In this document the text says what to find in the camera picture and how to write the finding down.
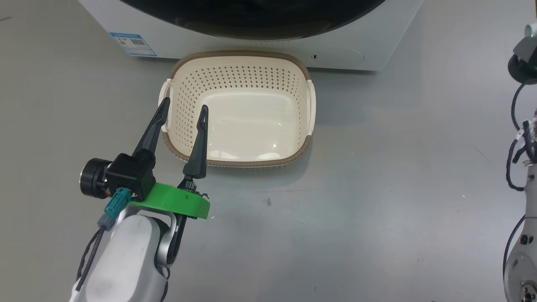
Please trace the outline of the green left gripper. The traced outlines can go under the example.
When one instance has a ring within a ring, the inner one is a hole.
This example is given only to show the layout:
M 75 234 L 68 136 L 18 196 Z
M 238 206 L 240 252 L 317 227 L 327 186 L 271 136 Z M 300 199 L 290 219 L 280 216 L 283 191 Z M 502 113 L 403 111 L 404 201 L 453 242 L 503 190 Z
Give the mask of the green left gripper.
M 162 99 L 153 118 L 138 142 L 133 157 L 136 161 L 155 162 L 155 150 L 162 126 L 166 123 L 169 97 Z M 142 191 L 138 184 L 131 184 L 134 193 L 130 204 L 146 211 L 172 213 L 193 219 L 206 219 L 209 216 L 210 203 L 206 196 L 196 191 L 194 179 L 203 179 L 207 170 L 207 148 L 209 139 L 209 108 L 202 105 L 196 124 L 197 135 L 188 162 L 184 165 L 185 178 L 178 187 L 155 183 L 150 191 Z

